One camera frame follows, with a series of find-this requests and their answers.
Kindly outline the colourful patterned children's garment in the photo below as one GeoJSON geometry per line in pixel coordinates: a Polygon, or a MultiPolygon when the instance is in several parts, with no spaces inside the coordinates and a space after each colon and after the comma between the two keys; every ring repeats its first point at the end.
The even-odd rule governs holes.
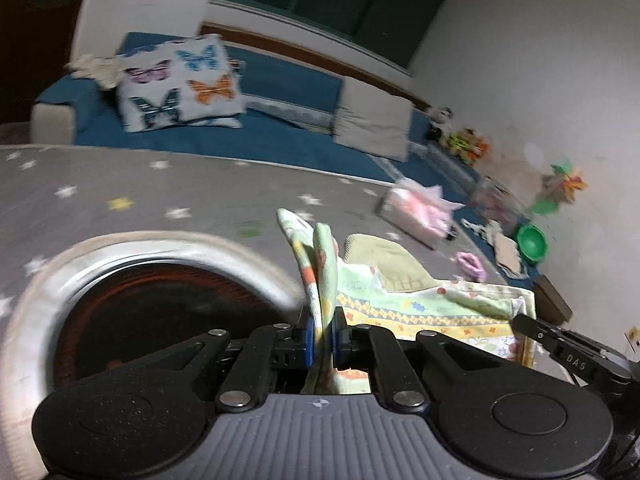
{"type": "Polygon", "coordinates": [[[434,330],[516,364],[534,365],[534,343],[515,335],[510,325],[519,314],[534,314],[530,290],[464,278],[438,280],[391,240],[352,234],[338,244],[325,223],[310,224],[284,208],[277,219],[296,259],[314,323],[306,393],[370,390],[368,373],[336,367],[330,323],[337,311],[350,325],[381,326],[398,339],[434,330]]]}

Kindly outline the brown wooden stool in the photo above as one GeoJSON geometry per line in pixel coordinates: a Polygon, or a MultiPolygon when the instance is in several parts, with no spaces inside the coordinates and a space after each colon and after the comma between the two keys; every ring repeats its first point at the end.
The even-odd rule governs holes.
{"type": "Polygon", "coordinates": [[[533,292],[537,318],[554,326],[570,322],[573,310],[544,274],[535,278],[533,292]]]}

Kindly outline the green plastic bowl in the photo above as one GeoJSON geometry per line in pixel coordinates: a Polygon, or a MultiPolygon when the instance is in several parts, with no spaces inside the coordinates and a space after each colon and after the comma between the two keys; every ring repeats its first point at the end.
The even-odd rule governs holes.
{"type": "Polygon", "coordinates": [[[518,250],[530,264],[537,264],[547,257],[548,242],[544,232],[533,224],[523,224],[516,233],[518,250]]]}

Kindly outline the pink hair scrunchie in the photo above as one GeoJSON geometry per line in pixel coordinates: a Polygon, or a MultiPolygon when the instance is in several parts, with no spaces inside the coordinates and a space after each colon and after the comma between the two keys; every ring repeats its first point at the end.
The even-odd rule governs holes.
{"type": "Polygon", "coordinates": [[[454,255],[454,261],[467,280],[474,283],[486,282],[487,273],[483,263],[472,252],[457,252],[454,255]]]}

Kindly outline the pink tissue pack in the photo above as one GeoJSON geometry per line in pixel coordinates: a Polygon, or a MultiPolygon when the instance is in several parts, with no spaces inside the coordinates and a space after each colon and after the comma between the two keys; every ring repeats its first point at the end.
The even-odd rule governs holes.
{"type": "Polygon", "coordinates": [[[440,185],[423,186],[408,178],[397,180],[378,206],[378,215],[425,246],[451,242],[458,236],[454,213],[462,203],[450,202],[440,185]]]}

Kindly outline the colourful paper pinwheel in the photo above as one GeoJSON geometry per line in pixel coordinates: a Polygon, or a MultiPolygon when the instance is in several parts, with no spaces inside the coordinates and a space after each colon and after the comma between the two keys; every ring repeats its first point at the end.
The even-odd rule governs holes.
{"type": "Polygon", "coordinates": [[[528,207],[532,214],[548,216],[558,212],[563,204],[572,204],[578,192],[588,188],[582,170],[565,159],[551,166],[550,174],[541,177],[541,189],[528,207]]]}

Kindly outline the clear plastic storage box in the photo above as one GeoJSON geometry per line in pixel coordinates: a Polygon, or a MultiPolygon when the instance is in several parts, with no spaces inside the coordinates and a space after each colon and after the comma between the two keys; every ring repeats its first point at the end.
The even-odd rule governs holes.
{"type": "Polygon", "coordinates": [[[470,207],[486,221],[501,226],[506,236],[515,235],[521,226],[532,221],[527,208],[500,182],[481,177],[470,196],[470,207]]]}

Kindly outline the blue sofa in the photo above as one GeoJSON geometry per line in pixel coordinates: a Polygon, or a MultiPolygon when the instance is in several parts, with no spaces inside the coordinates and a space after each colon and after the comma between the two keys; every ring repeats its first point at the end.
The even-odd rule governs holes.
{"type": "Polygon", "coordinates": [[[214,34],[130,32],[111,59],[117,84],[73,68],[32,107],[37,144],[230,157],[390,182],[438,185],[473,220],[473,170],[446,172],[424,139],[430,118],[402,101],[401,129],[377,141],[333,131],[341,75],[214,34]]]}

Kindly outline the grey cushion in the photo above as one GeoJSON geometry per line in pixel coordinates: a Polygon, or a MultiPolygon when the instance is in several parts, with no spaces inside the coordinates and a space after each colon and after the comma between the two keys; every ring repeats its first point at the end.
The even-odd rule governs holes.
{"type": "Polygon", "coordinates": [[[413,104],[352,77],[345,77],[333,115],[336,144],[405,162],[413,104]]]}

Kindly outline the orange fox plush toy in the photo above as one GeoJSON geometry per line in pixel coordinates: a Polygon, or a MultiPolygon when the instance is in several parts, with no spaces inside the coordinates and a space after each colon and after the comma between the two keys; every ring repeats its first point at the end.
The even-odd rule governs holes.
{"type": "Polygon", "coordinates": [[[475,131],[472,131],[468,147],[469,166],[473,167],[479,160],[483,159],[489,153],[490,149],[490,142],[484,136],[480,136],[475,131]]]}

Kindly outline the butterfly print pillow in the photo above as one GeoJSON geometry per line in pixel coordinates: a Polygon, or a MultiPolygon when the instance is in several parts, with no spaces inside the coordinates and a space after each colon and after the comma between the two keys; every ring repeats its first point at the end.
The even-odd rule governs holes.
{"type": "Polygon", "coordinates": [[[245,113],[238,69],[217,35],[168,40],[119,57],[125,77],[117,99],[128,133],[245,113]]]}

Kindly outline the crumpled beige cloth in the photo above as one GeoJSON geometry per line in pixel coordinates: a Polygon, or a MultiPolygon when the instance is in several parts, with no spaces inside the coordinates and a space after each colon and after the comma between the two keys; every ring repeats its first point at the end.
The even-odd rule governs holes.
{"type": "Polygon", "coordinates": [[[65,65],[74,79],[91,79],[103,91],[118,87],[125,77],[122,59],[118,56],[102,58],[93,54],[83,54],[65,65]]]}

